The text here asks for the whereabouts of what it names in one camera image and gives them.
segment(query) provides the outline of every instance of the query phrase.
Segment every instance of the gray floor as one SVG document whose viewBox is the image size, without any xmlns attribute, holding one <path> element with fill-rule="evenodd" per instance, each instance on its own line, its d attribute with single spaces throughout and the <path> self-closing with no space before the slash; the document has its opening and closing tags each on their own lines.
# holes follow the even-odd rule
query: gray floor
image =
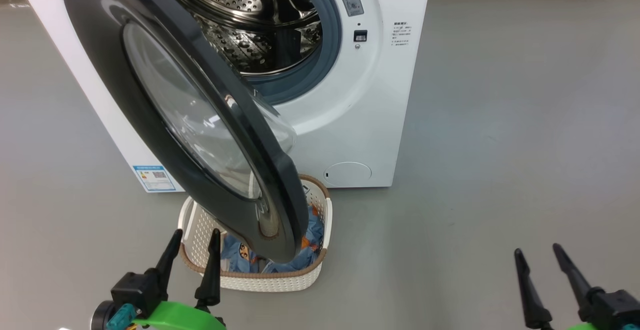
<svg viewBox="0 0 640 330">
<path fill-rule="evenodd" d="M 223 291 L 230 329 L 524 329 L 522 247 L 556 328 L 551 244 L 640 296 L 640 0 L 430 0 L 389 189 L 334 191 L 304 292 Z M 155 264 L 184 194 L 148 195 L 29 9 L 0 13 L 0 323 L 87 328 Z M 200 277 L 176 262 L 172 300 Z"/>
</svg>

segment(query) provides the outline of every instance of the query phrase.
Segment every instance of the blue and white sticker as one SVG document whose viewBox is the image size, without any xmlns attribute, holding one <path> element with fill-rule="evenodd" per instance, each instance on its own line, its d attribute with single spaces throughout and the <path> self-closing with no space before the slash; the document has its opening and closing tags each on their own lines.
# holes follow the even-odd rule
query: blue and white sticker
<svg viewBox="0 0 640 330">
<path fill-rule="evenodd" d="M 176 191 L 164 166 L 133 166 L 146 191 Z"/>
</svg>

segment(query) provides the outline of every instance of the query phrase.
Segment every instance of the stainless steel drum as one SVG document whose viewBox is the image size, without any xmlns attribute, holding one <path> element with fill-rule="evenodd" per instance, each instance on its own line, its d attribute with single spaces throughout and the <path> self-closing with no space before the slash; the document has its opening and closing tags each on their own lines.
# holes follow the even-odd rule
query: stainless steel drum
<svg viewBox="0 0 640 330">
<path fill-rule="evenodd" d="M 294 68 L 322 42 L 310 0 L 179 0 L 211 45 L 250 77 Z"/>
</svg>

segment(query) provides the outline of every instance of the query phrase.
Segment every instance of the white plastic basket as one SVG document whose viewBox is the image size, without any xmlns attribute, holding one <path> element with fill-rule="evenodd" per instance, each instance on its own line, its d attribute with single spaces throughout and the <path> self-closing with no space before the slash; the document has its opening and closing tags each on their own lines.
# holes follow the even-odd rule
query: white plastic basket
<svg viewBox="0 0 640 330">
<path fill-rule="evenodd" d="M 324 223 L 324 237 L 320 244 L 318 258 L 303 270 L 284 273 L 230 272 L 224 271 L 228 264 L 223 263 L 220 273 L 221 287 L 250 292 L 293 292 L 310 287 L 318 279 L 331 238 L 333 206 L 329 191 L 320 181 L 308 175 L 300 175 L 300 180 L 306 191 L 306 201 L 316 207 L 319 218 Z M 178 218 L 178 229 L 184 231 L 180 256 L 191 270 L 200 275 L 204 273 L 204 268 L 207 266 L 209 241 L 215 228 L 218 228 L 222 234 L 226 233 L 208 212 L 188 197 L 182 205 Z"/>
</svg>

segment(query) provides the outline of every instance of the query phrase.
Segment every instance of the brown basket rim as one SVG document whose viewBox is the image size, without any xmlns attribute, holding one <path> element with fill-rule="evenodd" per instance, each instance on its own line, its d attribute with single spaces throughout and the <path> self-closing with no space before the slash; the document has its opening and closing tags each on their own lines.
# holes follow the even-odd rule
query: brown basket rim
<svg viewBox="0 0 640 330">
<path fill-rule="evenodd" d="M 322 184 L 322 182 L 320 182 L 318 179 L 316 179 L 313 176 L 303 175 L 303 174 L 300 174 L 299 176 L 301 180 L 307 180 L 307 182 L 313 183 L 314 185 L 318 186 L 318 188 L 320 188 L 320 190 L 324 194 L 324 198 L 330 199 L 329 189 L 327 189 L 327 187 L 324 184 Z M 180 257 L 182 258 L 182 261 L 189 269 L 191 269 L 192 271 L 195 271 L 196 273 L 204 274 L 205 268 L 194 264 L 192 260 L 189 259 L 184 243 L 180 243 L 179 253 L 180 253 Z M 320 250 L 320 255 L 318 255 L 317 259 L 315 259 L 315 261 L 313 262 L 313 264 L 311 264 L 311 266 L 298 271 L 281 272 L 281 273 L 244 273 L 244 272 L 232 272 L 232 271 L 222 270 L 220 271 L 220 276 L 225 278 L 240 278 L 240 279 L 297 278 L 299 276 L 307 275 L 308 273 L 311 273 L 311 271 L 315 270 L 320 264 L 322 264 L 322 261 L 325 259 L 326 255 L 327 255 L 327 248 L 325 247 L 325 248 L 322 248 L 322 250 Z"/>
</svg>

